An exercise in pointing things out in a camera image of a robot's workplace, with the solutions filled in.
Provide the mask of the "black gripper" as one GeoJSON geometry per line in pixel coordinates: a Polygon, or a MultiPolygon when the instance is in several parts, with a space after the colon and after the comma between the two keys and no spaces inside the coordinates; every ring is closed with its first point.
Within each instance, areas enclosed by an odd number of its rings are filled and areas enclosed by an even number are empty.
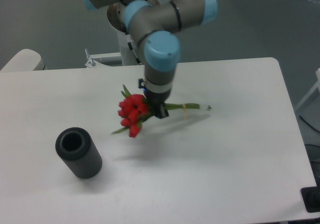
{"type": "Polygon", "coordinates": [[[163,85],[153,84],[146,78],[138,79],[138,88],[143,89],[147,100],[153,104],[153,115],[158,119],[169,117],[165,101],[171,94],[171,82],[163,85]]]}

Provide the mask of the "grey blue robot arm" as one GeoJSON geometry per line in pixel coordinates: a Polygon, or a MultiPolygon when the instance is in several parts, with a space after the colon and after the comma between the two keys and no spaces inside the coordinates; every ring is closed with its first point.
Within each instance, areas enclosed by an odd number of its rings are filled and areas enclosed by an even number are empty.
{"type": "Polygon", "coordinates": [[[172,90],[181,48],[175,33],[204,25],[218,15],[218,0],[170,0],[151,5],[148,0],[83,0],[88,9],[112,4],[124,5],[121,13],[126,32],[136,44],[137,57],[144,64],[139,87],[156,118],[168,117],[166,99],[172,90]]]}

